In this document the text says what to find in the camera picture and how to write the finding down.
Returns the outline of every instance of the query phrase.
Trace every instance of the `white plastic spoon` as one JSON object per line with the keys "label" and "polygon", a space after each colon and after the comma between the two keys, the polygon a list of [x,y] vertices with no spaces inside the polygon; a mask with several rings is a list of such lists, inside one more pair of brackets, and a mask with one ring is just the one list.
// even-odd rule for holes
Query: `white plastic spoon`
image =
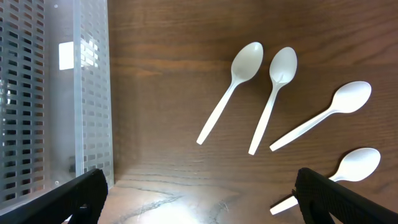
{"label": "white plastic spoon", "polygon": [[291,47],[280,50],[272,59],[269,67],[269,75],[272,81],[272,91],[264,111],[262,112],[256,132],[249,148],[249,154],[254,155],[260,145],[262,136],[266,131],[267,123],[271,115],[278,91],[292,81],[297,69],[297,56]]}
{"label": "white plastic spoon", "polygon": [[[380,163],[380,152],[372,148],[362,148],[348,153],[340,162],[337,172],[329,177],[336,182],[339,180],[360,181],[370,176]],[[271,214],[282,212],[299,202],[291,196],[270,209]]]}
{"label": "white plastic spoon", "polygon": [[327,110],[278,139],[270,146],[270,149],[275,151],[288,144],[333,113],[352,113],[360,109],[371,96],[371,92],[372,87],[367,82],[357,81],[343,85],[335,93]]}
{"label": "white plastic spoon", "polygon": [[232,62],[231,73],[232,82],[226,93],[217,104],[216,108],[210,115],[205,126],[203,127],[199,138],[197,140],[198,144],[202,144],[204,140],[209,135],[213,126],[216,124],[220,114],[223,112],[226,103],[232,95],[235,88],[248,80],[250,80],[260,69],[262,62],[263,50],[262,45],[259,42],[253,42],[245,46],[235,57]]}

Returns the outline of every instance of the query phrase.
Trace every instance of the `spoon handle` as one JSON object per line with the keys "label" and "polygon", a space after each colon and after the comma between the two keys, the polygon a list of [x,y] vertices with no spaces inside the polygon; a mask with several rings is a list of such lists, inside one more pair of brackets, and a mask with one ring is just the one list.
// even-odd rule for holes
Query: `spoon handle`
{"label": "spoon handle", "polygon": [[[334,180],[333,177],[329,177],[329,179],[334,182],[338,181],[338,180]],[[289,198],[279,202],[279,204],[272,207],[269,211],[271,212],[272,215],[275,215],[279,212],[283,212],[284,210],[287,210],[287,209],[293,207],[294,205],[296,205],[298,203],[299,202],[297,201],[297,199],[292,195]]]}
{"label": "spoon handle", "polygon": [[303,123],[299,127],[291,130],[289,133],[285,134],[283,137],[278,139],[276,142],[274,142],[270,147],[272,151],[275,151],[279,149],[280,147],[288,144],[289,142],[293,141],[294,139],[297,139],[299,136],[302,134],[306,133],[309,129],[313,128],[315,125],[317,125],[319,122],[327,118],[329,115],[334,113],[332,110],[325,110],[324,112],[316,115],[309,121]]}
{"label": "spoon handle", "polygon": [[218,118],[220,117],[221,113],[223,112],[226,103],[228,102],[229,98],[231,97],[232,92],[234,91],[234,89],[236,88],[236,86],[238,84],[239,83],[232,81],[231,85],[225,92],[224,96],[220,99],[220,102],[218,102],[216,108],[211,113],[209,119],[207,120],[205,126],[203,127],[201,133],[199,134],[199,137],[197,140],[198,144],[202,144],[205,141],[205,139],[207,138],[207,135],[209,135],[210,131],[213,129]]}
{"label": "spoon handle", "polygon": [[260,145],[262,136],[264,135],[264,132],[266,131],[267,124],[269,121],[269,117],[271,115],[272,108],[274,107],[276,95],[278,94],[278,88],[273,87],[271,91],[271,95],[269,96],[268,102],[266,104],[266,107],[264,108],[264,111],[262,112],[260,121],[257,125],[256,131],[254,132],[253,139],[250,144],[249,148],[249,154],[254,155],[256,153],[257,148]]}

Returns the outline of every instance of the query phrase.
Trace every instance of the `wood grain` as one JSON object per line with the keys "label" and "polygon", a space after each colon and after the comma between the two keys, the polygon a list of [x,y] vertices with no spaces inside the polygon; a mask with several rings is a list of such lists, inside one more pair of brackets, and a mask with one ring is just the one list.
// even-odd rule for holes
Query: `wood grain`
{"label": "wood grain", "polygon": [[[272,216],[270,206],[291,192],[300,168],[330,175],[359,147],[378,149],[381,163],[341,185],[398,212],[397,11],[395,0],[109,1],[116,185],[100,223],[303,223],[298,207]],[[232,60],[253,41],[265,49],[259,73],[236,89],[199,146]],[[250,156],[271,92],[269,64],[286,46],[297,52],[297,74]],[[356,80],[373,88],[363,108],[269,150]]]}

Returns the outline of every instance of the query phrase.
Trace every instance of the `wooden table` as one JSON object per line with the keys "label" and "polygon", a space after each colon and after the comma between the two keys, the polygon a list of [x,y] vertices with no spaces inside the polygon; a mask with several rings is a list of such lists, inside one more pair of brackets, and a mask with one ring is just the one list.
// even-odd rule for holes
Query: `wooden table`
{"label": "wooden table", "polygon": [[[109,1],[114,166],[100,223],[303,223],[298,207],[272,216],[297,171],[335,172],[345,152],[374,147],[375,173],[340,182],[398,212],[398,2],[319,0]],[[264,46],[203,143],[197,137],[228,88],[231,62]],[[295,49],[255,156],[254,130],[271,92],[269,65]],[[269,145],[329,106],[345,83],[372,85],[355,113],[334,114],[276,152]]]}

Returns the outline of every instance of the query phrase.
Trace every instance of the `spoon bowl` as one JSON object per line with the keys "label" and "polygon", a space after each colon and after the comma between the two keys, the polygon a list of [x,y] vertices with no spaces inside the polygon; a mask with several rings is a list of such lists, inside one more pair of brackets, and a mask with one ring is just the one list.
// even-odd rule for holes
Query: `spoon bowl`
{"label": "spoon bowl", "polygon": [[242,82],[250,80],[258,72],[261,66],[263,54],[262,45],[259,42],[253,42],[245,46],[236,55],[231,66],[231,85],[225,92],[224,96],[220,99],[220,102],[217,104],[200,132],[197,139],[198,144],[202,144],[213,129],[235,88]]}
{"label": "spoon bowl", "polygon": [[272,59],[269,67],[269,75],[272,81],[272,91],[264,111],[262,112],[259,124],[254,132],[253,139],[250,144],[249,154],[254,155],[260,145],[262,136],[266,131],[272,108],[276,100],[278,91],[292,81],[297,69],[297,56],[291,47],[285,47],[280,50]]}
{"label": "spoon bowl", "polygon": [[[369,177],[380,163],[380,152],[373,148],[356,149],[348,153],[340,162],[340,166],[335,175],[329,177],[336,182],[347,180],[357,182]],[[291,208],[299,202],[294,196],[291,196],[270,209],[271,214],[275,215],[288,208]]]}
{"label": "spoon bowl", "polygon": [[352,113],[368,101],[371,92],[372,87],[367,82],[348,83],[337,90],[331,107],[338,113]]}
{"label": "spoon bowl", "polygon": [[297,69],[297,56],[293,48],[285,47],[272,59],[269,75],[274,83],[286,85],[293,80]]}
{"label": "spoon bowl", "polygon": [[236,81],[246,82],[260,69],[263,58],[262,45],[253,42],[245,46],[232,62],[231,74]]}
{"label": "spoon bowl", "polygon": [[285,134],[270,145],[269,148],[272,151],[275,151],[283,147],[306,133],[309,129],[313,128],[333,113],[352,113],[360,109],[369,99],[371,92],[372,88],[367,82],[357,81],[343,85],[336,91],[333,101],[327,110],[291,130],[289,133]]}

